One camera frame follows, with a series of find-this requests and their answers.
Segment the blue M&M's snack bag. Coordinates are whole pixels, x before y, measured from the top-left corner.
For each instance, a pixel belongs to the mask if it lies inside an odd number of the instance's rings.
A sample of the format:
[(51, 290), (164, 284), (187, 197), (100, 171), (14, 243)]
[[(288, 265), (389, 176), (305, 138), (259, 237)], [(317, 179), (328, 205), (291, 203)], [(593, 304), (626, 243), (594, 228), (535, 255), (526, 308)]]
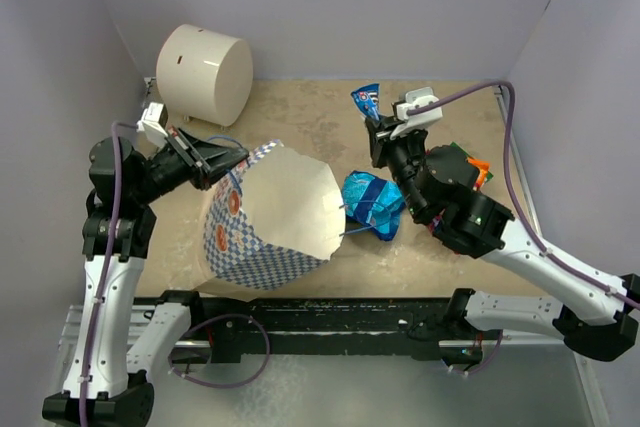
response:
[(352, 91), (351, 98), (365, 118), (370, 118), (374, 121), (380, 119), (378, 83), (371, 83)]

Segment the teal blue snack bag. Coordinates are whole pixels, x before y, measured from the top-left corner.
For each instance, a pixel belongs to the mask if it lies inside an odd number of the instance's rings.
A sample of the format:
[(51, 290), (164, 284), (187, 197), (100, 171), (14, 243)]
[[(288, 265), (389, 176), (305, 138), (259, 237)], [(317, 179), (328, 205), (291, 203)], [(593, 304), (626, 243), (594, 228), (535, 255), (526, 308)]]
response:
[(358, 224), (345, 235), (371, 232), (385, 242), (395, 238), (406, 204), (394, 182), (353, 171), (346, 177), (341, 193), (347, 222)]

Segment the blue checkered paper bag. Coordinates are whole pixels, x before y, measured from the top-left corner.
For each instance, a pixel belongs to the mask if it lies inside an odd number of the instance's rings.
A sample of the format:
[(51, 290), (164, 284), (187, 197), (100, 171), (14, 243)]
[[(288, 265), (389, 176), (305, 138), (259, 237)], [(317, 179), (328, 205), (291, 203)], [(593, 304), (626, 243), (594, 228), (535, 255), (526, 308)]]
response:
[(278, 140), (256, 148), (203, 206), (198, 291), (243, 301), (282, 291), (353, 233), (348, 207), (327, 163)]

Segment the orange Fox's fruits candy bag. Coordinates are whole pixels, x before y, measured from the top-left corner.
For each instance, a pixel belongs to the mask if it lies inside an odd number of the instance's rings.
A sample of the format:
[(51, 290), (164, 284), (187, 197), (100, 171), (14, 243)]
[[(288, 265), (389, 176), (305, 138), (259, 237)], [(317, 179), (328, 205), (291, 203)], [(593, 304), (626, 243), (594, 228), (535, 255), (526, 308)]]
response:
[(490, 171), (490, 163), (473, 157), (468, 157), (467, 162), (478, 170), (478, 176), (473, 189), (479, 191), (487, 182), (491, 181), (493, 174)]

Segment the red Real snack bag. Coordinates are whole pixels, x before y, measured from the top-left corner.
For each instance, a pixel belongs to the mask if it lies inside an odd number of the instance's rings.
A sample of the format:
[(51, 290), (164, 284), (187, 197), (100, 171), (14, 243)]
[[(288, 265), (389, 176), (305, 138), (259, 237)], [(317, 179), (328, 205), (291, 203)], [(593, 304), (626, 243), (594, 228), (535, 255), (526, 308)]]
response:
[(428, 225), (428, 230), (433, 237), (440, 239), (446, 232), (446, 224), (443, 220), (443, 216), (437, 215), (434, 217)]

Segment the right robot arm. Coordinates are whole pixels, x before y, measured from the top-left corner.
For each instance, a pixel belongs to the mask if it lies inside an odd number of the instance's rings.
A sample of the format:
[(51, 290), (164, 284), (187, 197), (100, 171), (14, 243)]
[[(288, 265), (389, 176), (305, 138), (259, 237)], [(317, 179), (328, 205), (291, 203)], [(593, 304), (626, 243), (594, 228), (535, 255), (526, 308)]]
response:
[(572, 351), (611, 362), (631, 349), (639, 323), (639, 278), (591, 267), (534, 238), (524, 222), (474, 187), (476, 168), (451, 146), (427, 150), (425, 130), (393, 137), (399, 120), (364, 122), (372, 164), (387, 168), (413, 221), (456, 254), (497, 265), (543, 290), (538, 297), (455, 290), (443, 316), (456, 338), (515, 330), (561, 340)]

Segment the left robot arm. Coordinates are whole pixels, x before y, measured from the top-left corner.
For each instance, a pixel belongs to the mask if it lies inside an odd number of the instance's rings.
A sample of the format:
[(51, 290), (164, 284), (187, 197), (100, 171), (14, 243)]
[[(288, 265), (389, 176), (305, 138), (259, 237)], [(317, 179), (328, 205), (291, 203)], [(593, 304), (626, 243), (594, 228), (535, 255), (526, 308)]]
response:
[(116, 132), (89, 153), (93, 188), (82, 229), (85, 294), (78, 341), (60, 392), (42, 416), (58, 426), (145, 426), (154, 379), (180, 337), (202, 334), (198, 294), (168, 292), (135, 342), (129, 340), (136, 289), (148, 257), (154, 201), (189, 183), (204, 191), (247, 160), (239, 143), (220, 145), (169, 127), (150, 157)]

